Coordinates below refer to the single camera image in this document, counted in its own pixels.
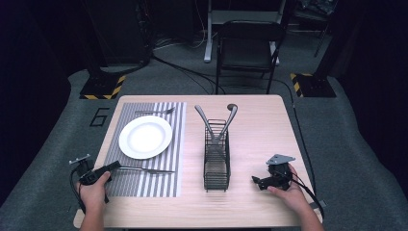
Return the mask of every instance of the handheld controller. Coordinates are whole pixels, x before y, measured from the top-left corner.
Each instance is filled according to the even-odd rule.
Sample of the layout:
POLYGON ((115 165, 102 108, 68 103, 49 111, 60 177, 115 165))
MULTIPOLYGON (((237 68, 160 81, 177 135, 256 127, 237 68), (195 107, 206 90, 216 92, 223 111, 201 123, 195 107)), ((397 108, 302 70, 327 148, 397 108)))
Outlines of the handheld controller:
MULTIPOLYGON (((72 173, 75 171, 77 172, 79 176, 79 182, 82 185, 86 185, 86 186, 93 185, 99 179, 99 177, 102 176, 102 174, 105 171, 112 171, 120 167, 119 161, 116 161, 107 166, 103 166, 99 169, 92 171, 94 168, 94 164, 92 160, 87 160, 88 157, 90 157, 90 154, 88 154, 87 156, 83 158, 77 158, 75 161, 69 161, 70 165, 78 163, 78 166, 72 170, 72 173)), ((81 195, 79 195, 75 189, 72 189, 72 190, 75 192, 75 195, 77 196, 79 206, 81 207, 82 211, 85 213, 86 207, 85 207, 84 202, 81 199, 81 195)), ((108 196, 105 195, 105 203, 108 203, 108 202, 109 202, 108 196)))
POLYGON ((253 182, 258 185, 260 190, 266 190, 268 186, 273 186, 284 191, 287 190, 293 177, 288 162, 293 160, 293 157, 275 154, 267 161, 270 177, 261 179, 252 176, 253 182))

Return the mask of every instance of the human hand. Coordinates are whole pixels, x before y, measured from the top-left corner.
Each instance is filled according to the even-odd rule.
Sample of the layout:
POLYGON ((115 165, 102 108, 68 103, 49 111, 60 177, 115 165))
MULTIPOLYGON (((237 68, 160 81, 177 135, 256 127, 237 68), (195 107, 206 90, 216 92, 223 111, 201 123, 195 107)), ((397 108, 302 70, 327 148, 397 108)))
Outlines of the human hand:
POLYGON ((101 213, 105 209, 105 183, 111 173, 106 171, 93 185, 81 185, 77 183, 77 192, 84 202, 87 212, 101 213))
MULTIPOLYGON (((293 173, 293 180, 297 181, 296 170, 291 166, 291 164, 289 164, 289 168, 293 173)), ((291 185, 286 191, 280 190, 273 186, 269 186, 268 191, 281 198, 289 208, 298 214, 302 211, 310 210, 309 203, 307 202, 302 189, 300 189, 300 187, 294 182, 291 182, 291 185)))

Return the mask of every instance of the wooden tabletop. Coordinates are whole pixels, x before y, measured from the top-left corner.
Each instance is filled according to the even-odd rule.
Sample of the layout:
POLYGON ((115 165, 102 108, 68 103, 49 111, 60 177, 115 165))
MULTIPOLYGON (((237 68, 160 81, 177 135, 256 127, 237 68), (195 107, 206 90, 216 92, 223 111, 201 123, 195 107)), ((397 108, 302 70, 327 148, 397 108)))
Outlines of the wooden tabletop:
MULTIPOLYGON (((269 177, 266 161, 274 154, 295 157, 291 165, 305 185, 311 183, 294 137, 283 100, 278 95, 126 95, 116 106, 95 168, 102 167, 124 103, 187 102, 183 178, 177 197, 110 197, 105 227, 117 228, 250 228, 297 226, 299 220, 283 202, 260 191, 251 176, 269 177), (228 128, 231 178, 224 191, 204 190, 204 122, 194 105, 208 119, 227 119, 227 105, 238 112, 228 128)), ((305 193, 309 202, 313 200, 305 193)), ((84 218, 78 210, 75 227, 84 218)))

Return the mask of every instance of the fork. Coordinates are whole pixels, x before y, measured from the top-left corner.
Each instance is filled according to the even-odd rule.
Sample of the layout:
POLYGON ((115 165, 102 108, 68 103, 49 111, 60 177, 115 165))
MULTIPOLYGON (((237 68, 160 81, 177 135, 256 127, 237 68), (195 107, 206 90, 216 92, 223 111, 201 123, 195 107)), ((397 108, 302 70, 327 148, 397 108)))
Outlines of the fork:
POLYGON ((176 108, 170 108, 162 111, 135 111, 135 114, 171 114, 176 108))

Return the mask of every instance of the metal utensil holder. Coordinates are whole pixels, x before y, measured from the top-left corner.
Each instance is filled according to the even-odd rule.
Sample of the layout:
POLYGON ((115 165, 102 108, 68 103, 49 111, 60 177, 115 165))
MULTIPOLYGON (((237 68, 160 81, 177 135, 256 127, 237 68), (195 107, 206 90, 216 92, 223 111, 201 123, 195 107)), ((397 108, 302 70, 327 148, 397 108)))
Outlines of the metal utensil holder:
MULTIPOLYGON (((225 120, 208 119, 215 137, 225 126, 225 120)), ((230 149, 228 130, 213 144, 207 127, 205 128, 205 155, 204 155, 204 189, 207 191, 226 191, 231 175, 230 149)))

